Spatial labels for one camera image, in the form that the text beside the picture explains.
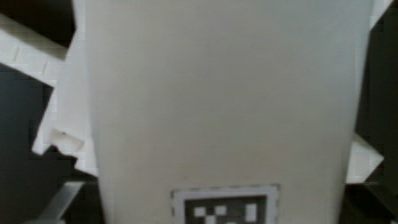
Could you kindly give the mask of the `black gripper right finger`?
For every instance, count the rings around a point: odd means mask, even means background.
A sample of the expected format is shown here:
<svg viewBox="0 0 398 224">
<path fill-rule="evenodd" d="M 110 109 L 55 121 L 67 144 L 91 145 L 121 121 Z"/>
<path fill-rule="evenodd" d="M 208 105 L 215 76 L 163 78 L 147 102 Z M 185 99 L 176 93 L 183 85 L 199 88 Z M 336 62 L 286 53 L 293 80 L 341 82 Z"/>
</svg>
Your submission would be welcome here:
<svg viewBox="0 0 398 224">
<path fill-rule="evenodd" d="M 377 183 L 345 188 L 339 224 L 393 224 L 398 220 L 398 196 Z"/>
</svg>

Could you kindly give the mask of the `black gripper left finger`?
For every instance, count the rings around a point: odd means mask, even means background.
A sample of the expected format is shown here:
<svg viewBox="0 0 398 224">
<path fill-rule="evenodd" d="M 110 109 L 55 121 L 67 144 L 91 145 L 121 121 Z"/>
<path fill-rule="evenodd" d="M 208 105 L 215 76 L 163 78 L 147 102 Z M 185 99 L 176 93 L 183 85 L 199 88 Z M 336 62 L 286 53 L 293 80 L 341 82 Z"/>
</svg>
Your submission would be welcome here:
<svg viewBox="0 0 398 224">
<path fill-rule="evenodd" d="M 105 224 L 98 183 L 67 181 L 34 219 L 23 224 Z"/>
</svg>

